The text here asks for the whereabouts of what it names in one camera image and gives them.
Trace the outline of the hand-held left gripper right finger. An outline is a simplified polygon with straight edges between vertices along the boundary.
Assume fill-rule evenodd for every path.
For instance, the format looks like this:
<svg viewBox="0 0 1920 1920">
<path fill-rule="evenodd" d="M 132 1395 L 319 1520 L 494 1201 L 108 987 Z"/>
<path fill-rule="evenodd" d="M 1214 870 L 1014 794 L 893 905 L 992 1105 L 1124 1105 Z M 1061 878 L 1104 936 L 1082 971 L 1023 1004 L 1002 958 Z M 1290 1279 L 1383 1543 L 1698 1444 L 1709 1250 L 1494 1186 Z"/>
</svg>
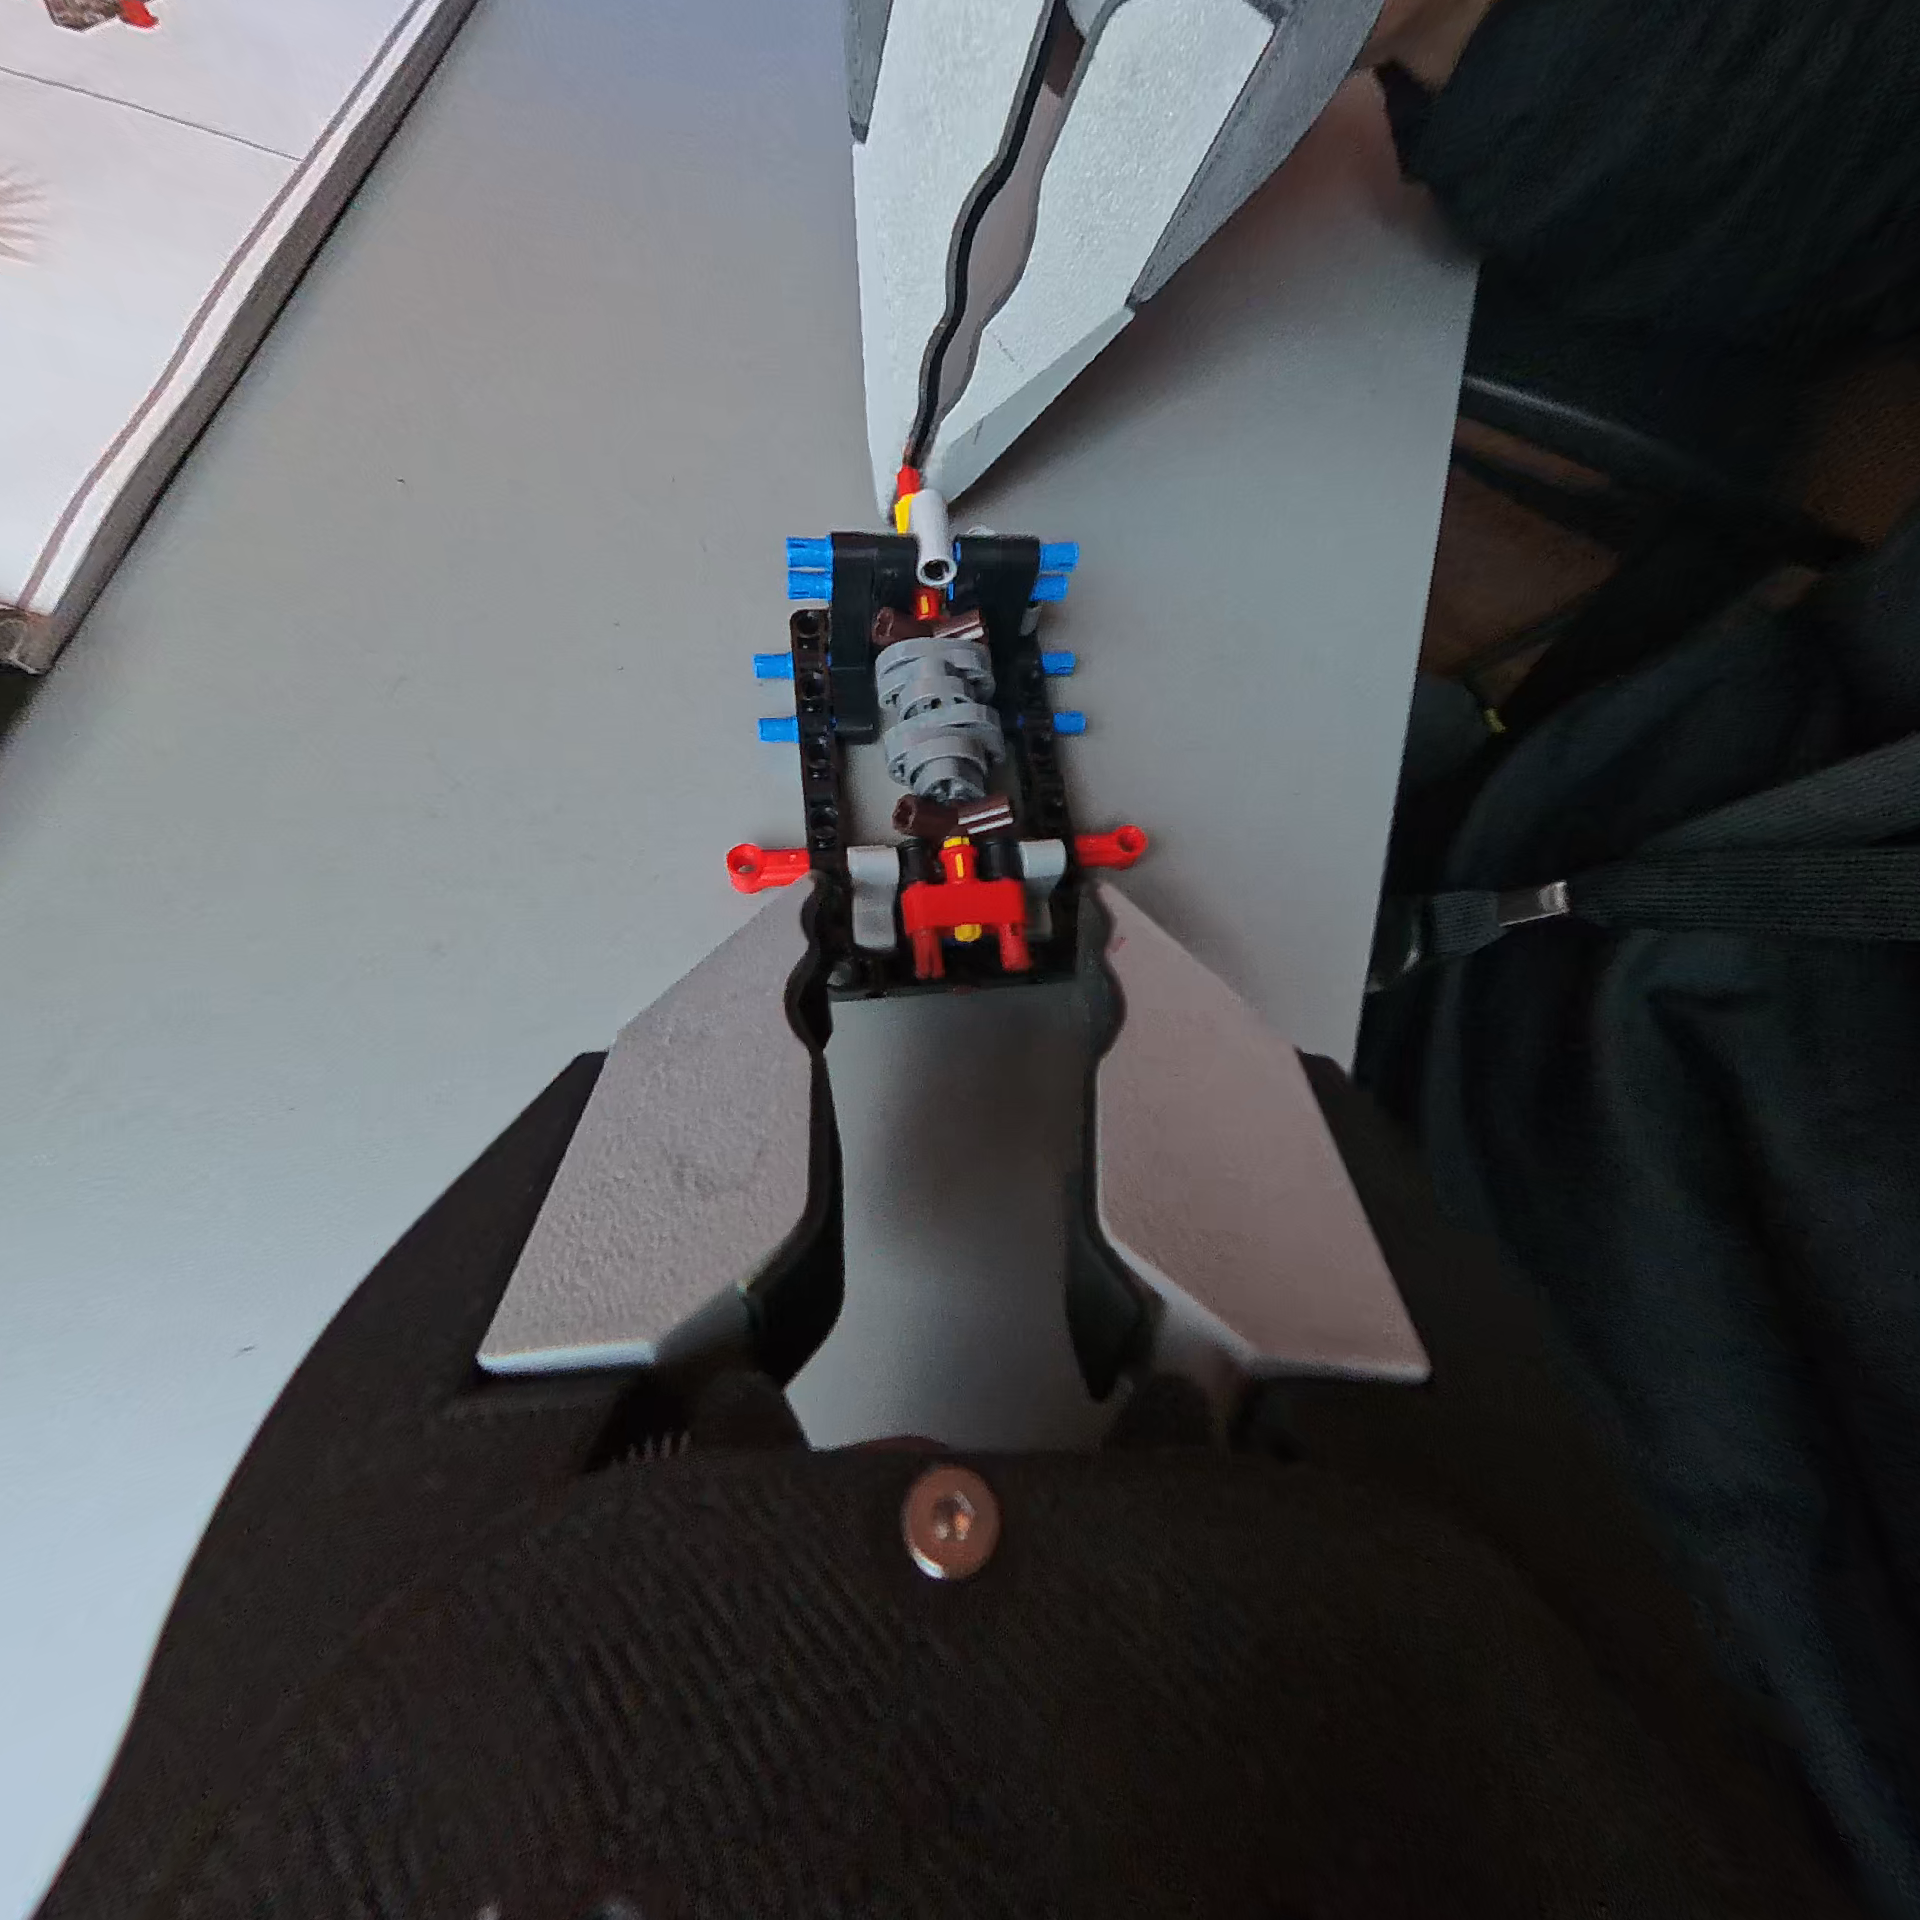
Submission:
<svg viewBox="0 0 1920 1920">
<path fill-rule="evenodd" d="M 1066 1314 L 1093 1402 L 1182 1376 L 1422 1385 L 1431 1359 L 1302 1054 L 1117 884 L 1078 908 Z"/>
</svg>

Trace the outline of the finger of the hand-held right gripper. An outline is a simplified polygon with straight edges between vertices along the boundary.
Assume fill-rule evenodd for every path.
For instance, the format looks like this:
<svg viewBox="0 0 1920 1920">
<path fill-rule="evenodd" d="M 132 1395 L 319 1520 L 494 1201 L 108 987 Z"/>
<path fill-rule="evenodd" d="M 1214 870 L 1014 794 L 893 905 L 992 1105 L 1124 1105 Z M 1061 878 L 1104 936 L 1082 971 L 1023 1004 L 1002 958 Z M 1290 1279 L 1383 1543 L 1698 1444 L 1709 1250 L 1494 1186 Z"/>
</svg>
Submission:
<svg viewBox="0 0 1920 1920">
<path fill-rule="evenodd" d="M 1270 178 L 1379 3 L 918 4 L 918 476 L 966 494 Z"/>
<path fill-rule="evenodd" d="M 861 375 L 878 504 L 946 496 L 1023 375 L 995 334 L 1028 265 L 1039 182 L 1086 38 L 1068 4 L 847 3 Z"/>
</svg>

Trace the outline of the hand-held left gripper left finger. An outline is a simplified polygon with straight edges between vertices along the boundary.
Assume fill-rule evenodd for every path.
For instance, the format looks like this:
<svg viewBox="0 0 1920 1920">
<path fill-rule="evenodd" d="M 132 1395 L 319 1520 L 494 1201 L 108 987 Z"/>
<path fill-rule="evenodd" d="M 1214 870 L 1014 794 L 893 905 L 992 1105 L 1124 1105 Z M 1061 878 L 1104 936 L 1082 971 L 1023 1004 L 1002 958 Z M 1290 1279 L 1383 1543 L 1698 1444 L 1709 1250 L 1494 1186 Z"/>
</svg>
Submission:
<svg viewBox="0 0 1920 1920">
<path fill-rule="evenodd" d="M 491 1379 L 787 1380 L 844 1303 L 840 1148 L 815 880 L 778 889 L 626 1023 L 567 1138 L 478 1364 Z"/>
</svg>

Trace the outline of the black lego frame assembly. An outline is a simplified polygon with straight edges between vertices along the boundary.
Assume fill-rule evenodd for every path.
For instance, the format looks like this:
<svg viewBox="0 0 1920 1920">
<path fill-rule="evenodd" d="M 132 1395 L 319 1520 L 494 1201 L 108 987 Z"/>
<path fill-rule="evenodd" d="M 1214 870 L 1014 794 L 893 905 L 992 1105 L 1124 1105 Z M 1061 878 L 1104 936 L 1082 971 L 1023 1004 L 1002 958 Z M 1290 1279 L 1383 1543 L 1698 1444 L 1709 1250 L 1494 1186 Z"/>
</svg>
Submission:
<svg viewBox="0 0 1920 1920">
<path fill-rule="evenodd" d="M 789 714 L 758 739 L 799 769 L 803 843 L 726 852 L 742 896 L 815 880 L 838 999 L 978 993 L 1068 979 L 1090 878 L 1132 872 L 1144 827 L 1072 822 L 1051 703 L 1077 658 L 1039 617 L 1078 548 L 956 536 L 941 496 L 900 494 L 886 532 L 790 537 L 787 648 L 755 658 Z"/>
</svg>

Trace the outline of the lego instruction booklet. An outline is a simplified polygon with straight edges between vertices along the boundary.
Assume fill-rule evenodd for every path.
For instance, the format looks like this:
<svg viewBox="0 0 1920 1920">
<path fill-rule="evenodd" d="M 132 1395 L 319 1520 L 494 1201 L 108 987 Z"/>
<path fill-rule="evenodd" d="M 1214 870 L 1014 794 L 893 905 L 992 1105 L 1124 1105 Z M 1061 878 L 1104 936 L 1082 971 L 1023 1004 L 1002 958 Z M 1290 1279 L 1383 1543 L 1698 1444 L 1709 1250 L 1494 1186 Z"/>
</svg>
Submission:
<svg viewBox="0 0 1920 1920">
<path fill-rule="evenodd" d="M 3 658 L 38 678 L 470 3 L 3 4 Z"/>
</svg>

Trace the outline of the black chair frame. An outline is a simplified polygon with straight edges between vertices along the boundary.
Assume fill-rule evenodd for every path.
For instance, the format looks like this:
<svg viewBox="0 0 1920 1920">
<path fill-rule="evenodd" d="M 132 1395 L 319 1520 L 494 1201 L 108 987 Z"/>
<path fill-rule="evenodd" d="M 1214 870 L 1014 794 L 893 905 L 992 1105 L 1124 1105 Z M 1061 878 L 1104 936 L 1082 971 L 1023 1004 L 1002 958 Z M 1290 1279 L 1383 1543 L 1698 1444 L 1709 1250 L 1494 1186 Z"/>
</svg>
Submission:
<svg viewBox="0 0 1920 1920">
<path fill-rule="evenodd" d="M 1775 441 L 1663 401 L 1651 415 L 1517 380 L 1461 380 L 1452 464 L 1490 491 L 1618 556 L 1660 536 L 1702 537 L 1762 570 L 1829 570 L 1863 545 L 1788 490 Z"/>
</svg>

